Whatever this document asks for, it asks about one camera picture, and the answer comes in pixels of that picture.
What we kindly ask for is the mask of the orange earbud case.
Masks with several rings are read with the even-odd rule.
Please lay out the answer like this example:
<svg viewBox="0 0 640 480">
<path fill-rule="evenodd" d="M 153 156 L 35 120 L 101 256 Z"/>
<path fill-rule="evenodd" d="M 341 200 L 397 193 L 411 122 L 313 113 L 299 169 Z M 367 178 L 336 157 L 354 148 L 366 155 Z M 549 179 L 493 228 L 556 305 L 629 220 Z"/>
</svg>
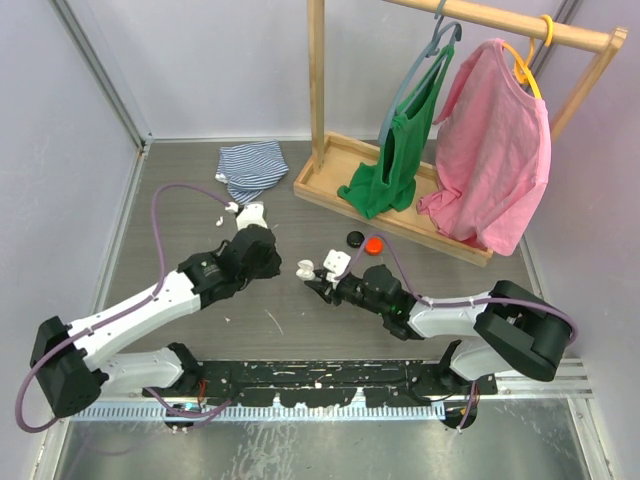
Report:
<svg viewBox="0 0 640 480">
<path fill-rule="evenodd" d="M 370 256 L 381 255 L 384 251 L 385 243 L 379 237 L 370 238 L 364 245 L 364 252 Z"/>
</svg>

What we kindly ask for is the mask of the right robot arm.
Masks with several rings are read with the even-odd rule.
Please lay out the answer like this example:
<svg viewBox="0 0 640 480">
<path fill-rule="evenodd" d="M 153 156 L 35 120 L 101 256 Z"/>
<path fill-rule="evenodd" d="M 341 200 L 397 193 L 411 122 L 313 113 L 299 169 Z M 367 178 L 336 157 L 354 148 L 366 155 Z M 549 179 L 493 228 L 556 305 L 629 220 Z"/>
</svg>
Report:
<svg viewBox="0 0 640 480">
<path fill-rule="evenodd" d="M 491 291 L 466 299 L 428 300 L 404 289 L 384 265 L 368 268 L 359 278 L 316 269 L 304 260 L 296 276 L 328 304 L 347 302 L 379 316 L 384 328 L 401 340 L 452 337 L 438 370 L 440 385 L 452 394 L 485 375 L 508 370 L 550 382 L 576 336 L 563 312 L 511 281 L 499 281 Z"/>
</svg>

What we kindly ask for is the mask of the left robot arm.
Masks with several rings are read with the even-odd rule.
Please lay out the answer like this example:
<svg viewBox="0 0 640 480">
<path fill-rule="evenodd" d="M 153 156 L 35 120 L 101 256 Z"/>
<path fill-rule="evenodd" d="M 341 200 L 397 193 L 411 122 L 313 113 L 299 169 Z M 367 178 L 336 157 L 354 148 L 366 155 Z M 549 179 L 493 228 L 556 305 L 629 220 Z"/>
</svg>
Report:
<svg viewBox="0 0 640 480">
<path fill-rule="evenodd" d="M 160 286 L 93 316 L 64 324 L 57 316 L 37 330 L 30 366 L 57 418 L 70 417 L 103 394 L 144 388 L 188 396 L 203 368 L 182 343 L 126 354 L 124 348 L 167 323 L 226 300 L 251 281 L 280 273 L 273 232 L 249 225 L 213 251 L 196 253 L 169 272 Z"/>
</svg>

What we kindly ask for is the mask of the white earbud case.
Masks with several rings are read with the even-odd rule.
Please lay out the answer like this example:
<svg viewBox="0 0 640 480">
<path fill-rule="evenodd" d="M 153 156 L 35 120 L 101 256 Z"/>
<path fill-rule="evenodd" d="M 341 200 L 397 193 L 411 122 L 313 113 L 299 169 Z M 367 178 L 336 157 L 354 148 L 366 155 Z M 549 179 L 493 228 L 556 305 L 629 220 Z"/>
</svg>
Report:
<svg viewBox="0 0 640 480">
<path fill-rule="evenodd" d="M 316 278 L 314 263 L 303 259 L 297 263 L 296 277 L 302 281 L 313 281 Z"/>
</svg>

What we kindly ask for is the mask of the black earbud charging case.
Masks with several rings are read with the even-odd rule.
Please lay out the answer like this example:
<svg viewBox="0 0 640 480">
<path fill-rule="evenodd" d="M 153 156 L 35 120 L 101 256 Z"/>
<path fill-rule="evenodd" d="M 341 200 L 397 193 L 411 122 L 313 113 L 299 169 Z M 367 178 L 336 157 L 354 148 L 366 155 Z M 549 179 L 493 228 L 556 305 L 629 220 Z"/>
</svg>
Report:
<svg viewBox="0 0 640 480">
<path fill-rule="evenodd" d="M 365 235 L 358 230 L 350 231 L 346 236 L 346 243 L 349 247 L 359 249 L 365 242 Z"/>
</svg>

